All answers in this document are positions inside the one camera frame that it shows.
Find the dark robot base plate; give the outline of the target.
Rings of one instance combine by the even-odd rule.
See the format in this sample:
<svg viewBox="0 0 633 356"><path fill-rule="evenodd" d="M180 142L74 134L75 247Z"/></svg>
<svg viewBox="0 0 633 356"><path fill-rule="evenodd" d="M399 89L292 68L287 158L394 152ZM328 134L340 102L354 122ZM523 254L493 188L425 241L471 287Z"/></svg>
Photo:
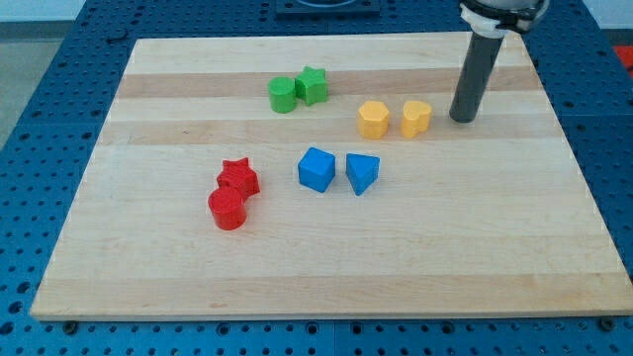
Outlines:
<svg viewBox="0 0 633 356"><path fill-rule="evenodd" d="M274 0L277 18L379 15L380 0Z"/></svg>

